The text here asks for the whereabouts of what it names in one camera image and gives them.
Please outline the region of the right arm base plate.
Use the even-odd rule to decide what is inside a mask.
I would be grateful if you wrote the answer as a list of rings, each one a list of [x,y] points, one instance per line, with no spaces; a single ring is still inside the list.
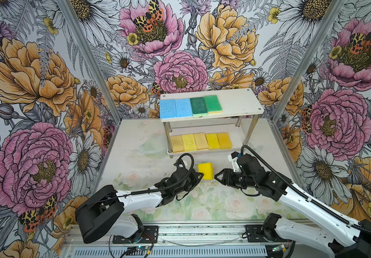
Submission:
[[[241,235],[249,243],[287,243],[289,240],[281,238],[275,229],[265,228],[260,224],[245,225],[245,232]]]

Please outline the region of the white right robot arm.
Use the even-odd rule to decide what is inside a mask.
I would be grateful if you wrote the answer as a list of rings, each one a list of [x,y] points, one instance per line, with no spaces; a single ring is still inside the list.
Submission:
[[[228,157],[232,168],[214,178],[224,186],[244,190],[284,204],[307,217],[315,227],[299,224],[271,213],[253,236],[268,241],[292,240],[326,253],[331,258],[370,258],[371,222],[357,221],[312,197],[291,179],[275,171],[258,155],[233,152]]]

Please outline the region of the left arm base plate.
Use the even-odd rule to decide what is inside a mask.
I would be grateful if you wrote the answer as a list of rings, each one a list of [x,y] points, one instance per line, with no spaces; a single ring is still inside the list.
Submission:
[[[159,226],[144,226],[142,234],[135,233],[129,238],[113,236],[113,244],[156,244],[158,242]]]

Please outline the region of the small blue sponge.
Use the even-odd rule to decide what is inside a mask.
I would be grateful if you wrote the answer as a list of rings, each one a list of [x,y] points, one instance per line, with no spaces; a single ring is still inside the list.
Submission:
[[[171,119],[176,118],[176,103],[175,100],[161,100],[160,101],[160,118]]]

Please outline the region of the bright yellow sponge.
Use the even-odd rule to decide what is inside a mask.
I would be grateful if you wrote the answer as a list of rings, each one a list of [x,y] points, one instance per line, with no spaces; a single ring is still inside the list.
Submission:
[[[213,164],[212,163],[201,163],[198,164],[198,172],[203,174],[203,180],[213,180]]]

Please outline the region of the light blue sponge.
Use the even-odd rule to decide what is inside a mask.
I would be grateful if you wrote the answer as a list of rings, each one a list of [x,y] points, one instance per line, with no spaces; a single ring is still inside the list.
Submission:
[[[188,118],[193,116],[189,98],[175,100],[176,118]]]

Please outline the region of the tan beige sponge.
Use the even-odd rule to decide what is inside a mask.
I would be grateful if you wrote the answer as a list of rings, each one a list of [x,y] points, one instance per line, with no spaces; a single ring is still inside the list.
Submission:
[[[184,143],[181,135],[171,136],[173,153],[184,152]]]

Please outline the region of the dark green sponge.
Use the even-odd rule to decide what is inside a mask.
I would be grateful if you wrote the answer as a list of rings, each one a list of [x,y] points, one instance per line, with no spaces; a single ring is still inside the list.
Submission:
[[[203,97],[194,97],[190,99],[192,114],[194,117],[208,115],[208,109]]]

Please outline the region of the yellow sponge green underside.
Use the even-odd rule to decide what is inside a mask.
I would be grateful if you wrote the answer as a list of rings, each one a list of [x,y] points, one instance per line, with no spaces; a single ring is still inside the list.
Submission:
[[[221,148],[217,133],[207,133],[206,140],[209,150],[217,150]]]

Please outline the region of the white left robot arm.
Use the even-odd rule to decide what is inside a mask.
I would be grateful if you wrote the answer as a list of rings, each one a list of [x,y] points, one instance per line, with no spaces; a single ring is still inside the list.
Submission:
[[[131,243],[139,241],[146,230],[133,212],[178,201],[178,195],[191,192],[202,178],[203,174],[195,169],[180,166],[171,177],[147,189],[130,192],[117,191],[112,185],[104,186],[75,211],[83,242],[90,244],[108,234]]]

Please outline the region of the pale yellow porous sponge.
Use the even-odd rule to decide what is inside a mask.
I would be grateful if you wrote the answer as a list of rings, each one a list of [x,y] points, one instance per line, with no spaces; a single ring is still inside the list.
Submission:
[[[182,141],[185,152],[197,151],[197,145],[193,134],[182,135]]]

